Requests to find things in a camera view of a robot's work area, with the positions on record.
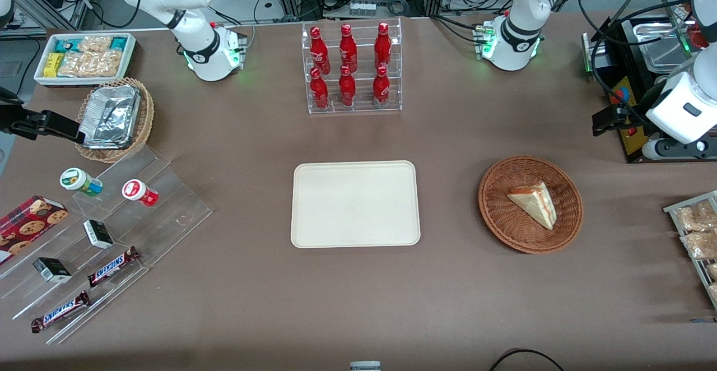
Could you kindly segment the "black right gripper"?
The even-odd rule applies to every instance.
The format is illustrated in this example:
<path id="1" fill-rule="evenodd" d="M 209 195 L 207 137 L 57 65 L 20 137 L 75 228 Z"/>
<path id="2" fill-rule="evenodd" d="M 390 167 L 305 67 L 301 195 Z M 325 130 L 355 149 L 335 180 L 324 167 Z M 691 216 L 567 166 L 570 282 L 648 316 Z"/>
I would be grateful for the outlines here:
<path id="1" fill-rule="evenodd" d="M 47 135 L 74 140 L 79 136 L 79 123 L 56 112 L 28 110 L 13 92 L 1 88 L 1 131 L 7 134 L 36 139 L 44 123 Z"/>

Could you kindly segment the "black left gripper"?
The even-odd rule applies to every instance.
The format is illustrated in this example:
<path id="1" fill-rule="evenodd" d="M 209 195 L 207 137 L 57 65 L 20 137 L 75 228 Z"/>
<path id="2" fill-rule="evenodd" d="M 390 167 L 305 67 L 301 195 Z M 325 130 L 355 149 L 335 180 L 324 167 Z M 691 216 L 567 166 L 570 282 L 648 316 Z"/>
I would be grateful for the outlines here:
<path id="1" fill-rule="evenodd" d="M 627 136 L 634 136 L 637 129 L 645 124 L 645 118 L 627 105 L 615 105 L 615 112 L 614 108 L 604 108 L 593 115 L 594 137 L 613 131 L 614 126 L 618 131 L 626 132 Z"/>

